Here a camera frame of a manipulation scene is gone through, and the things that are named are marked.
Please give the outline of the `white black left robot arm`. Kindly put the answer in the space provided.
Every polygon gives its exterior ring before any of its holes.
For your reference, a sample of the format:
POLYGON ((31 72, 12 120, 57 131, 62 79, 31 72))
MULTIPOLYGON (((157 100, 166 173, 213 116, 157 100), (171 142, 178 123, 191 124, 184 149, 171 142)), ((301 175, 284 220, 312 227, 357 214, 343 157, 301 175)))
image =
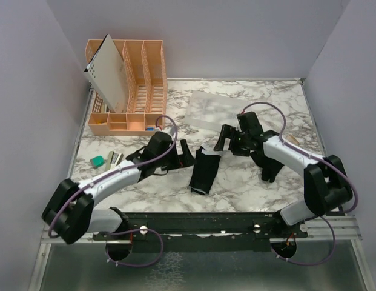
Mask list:
POLYGON ((181 154, 176 142, 170 134, 156 132, 146 146, 128 155, 115 168, 80 182, 70 178, 61 181, 42 212, 49 237, 73 244, 88 232, 94 207, 110 195, 154 175, 158 168, 168 172, 193 166, 194 157, 187 141, 180 141, 181 154))

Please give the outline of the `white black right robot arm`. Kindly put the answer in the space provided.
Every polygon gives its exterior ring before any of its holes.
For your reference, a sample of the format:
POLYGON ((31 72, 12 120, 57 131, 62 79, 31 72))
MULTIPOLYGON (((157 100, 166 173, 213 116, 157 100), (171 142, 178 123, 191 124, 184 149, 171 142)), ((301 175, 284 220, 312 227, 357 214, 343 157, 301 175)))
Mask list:
POLYGON ((263 181, 273 183, 284 166, 303 178, 303 198, 279 210, 272 222, 277 236, 286 237, 294 224, 323 216, 353 198, 338 156, 313 155, 286 142, 279 133, 263 130, 254 112, 238 114, 237 120, 238 127, 222 126, 216 151, 222 151, 228 139, 229 151, 235 156, 251 157, 261 168, 263 181))

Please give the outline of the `black white boxer briefs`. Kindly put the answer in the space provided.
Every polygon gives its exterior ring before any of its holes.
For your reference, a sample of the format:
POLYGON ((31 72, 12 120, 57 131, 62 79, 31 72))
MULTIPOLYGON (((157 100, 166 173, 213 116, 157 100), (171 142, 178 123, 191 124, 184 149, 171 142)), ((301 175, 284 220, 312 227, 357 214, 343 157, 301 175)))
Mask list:
POLYGON ((188 185, 191 192, 199 195, 209 195, 217 175, 222 152, 209 150, 201 146, 196 151, 195 164, 188 185))

